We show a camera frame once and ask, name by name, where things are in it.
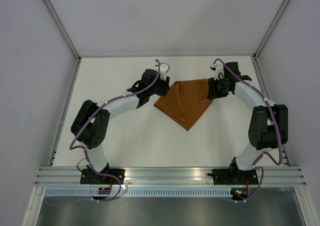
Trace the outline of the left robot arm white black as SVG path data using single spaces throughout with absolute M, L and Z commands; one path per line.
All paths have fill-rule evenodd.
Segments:
M 170 86 L 169 68 L 161 64 L 155 69 L 146 69 L 123 95 L 97 103 L 86 100 L 71 125 L 74 135 L 69 149 L 81 148 L 92 170 L 91 177 L 98 184 L 109 179 L 109 163 L 104 156 L 102 143 L 107 134 L 109 121 L 128 111 L 138 109 L 149 102 L 153 95 L 166 96 Z

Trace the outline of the orange cloth napkin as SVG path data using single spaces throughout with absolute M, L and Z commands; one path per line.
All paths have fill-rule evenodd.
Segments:
M 176 81 L 154 106 L 189 131 L 212 103 L 207 79 Z

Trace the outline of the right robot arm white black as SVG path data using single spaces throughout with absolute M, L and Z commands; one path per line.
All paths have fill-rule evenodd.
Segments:
M 253 85 L 250 76 L 241 74 L 237 62 L 225 63 L 217 58 L 210 69 L 215 75 L 207 80 L 207 98 L 215 100 L 233 94 L 251 111 L 249 143 L 233 159 L 228 171 L 229 180 L 235 184 L 241 183 L 247 176 L 246 171 L 254 169 L 264 156 L 269 157 L 276 166 L 281 166 L 283 147 L 289 137 L 287 106 L 265 96 Z

